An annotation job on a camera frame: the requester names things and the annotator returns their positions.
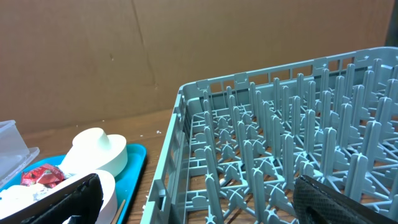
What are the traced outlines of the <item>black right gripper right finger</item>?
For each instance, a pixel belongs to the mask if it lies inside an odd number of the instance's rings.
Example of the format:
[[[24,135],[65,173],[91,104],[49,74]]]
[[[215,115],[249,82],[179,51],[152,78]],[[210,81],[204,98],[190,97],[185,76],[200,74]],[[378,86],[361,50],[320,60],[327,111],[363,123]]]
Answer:
[[[293,207],[300,224],[397,224],[307,175],[295,181]]]

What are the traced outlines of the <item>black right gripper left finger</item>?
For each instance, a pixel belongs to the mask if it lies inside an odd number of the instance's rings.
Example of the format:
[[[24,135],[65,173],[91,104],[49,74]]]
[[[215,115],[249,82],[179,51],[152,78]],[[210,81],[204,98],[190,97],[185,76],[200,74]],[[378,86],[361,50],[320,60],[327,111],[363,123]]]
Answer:
[[[90,173],[1,220],[13,223],[95,223],[103,204],[98,174]]]

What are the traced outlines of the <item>red snack wrapper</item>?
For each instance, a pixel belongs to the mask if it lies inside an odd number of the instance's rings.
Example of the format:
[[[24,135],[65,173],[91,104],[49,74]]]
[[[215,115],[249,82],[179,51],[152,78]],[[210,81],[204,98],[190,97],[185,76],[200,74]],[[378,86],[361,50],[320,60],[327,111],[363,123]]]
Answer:
[[[42,184],[52,189],[65,179],[64,173],[58,167],[44,164],[28,172],[23,172],[20,184],[24,186]]]

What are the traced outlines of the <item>white napkin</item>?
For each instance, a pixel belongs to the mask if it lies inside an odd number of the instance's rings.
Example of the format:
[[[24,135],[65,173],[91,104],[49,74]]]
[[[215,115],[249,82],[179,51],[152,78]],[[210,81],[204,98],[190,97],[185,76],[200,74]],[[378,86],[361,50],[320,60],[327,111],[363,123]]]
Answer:
[[[13,185],[1,191],[1,219],[4,219],[44,198],[50,188],[42,184]]]

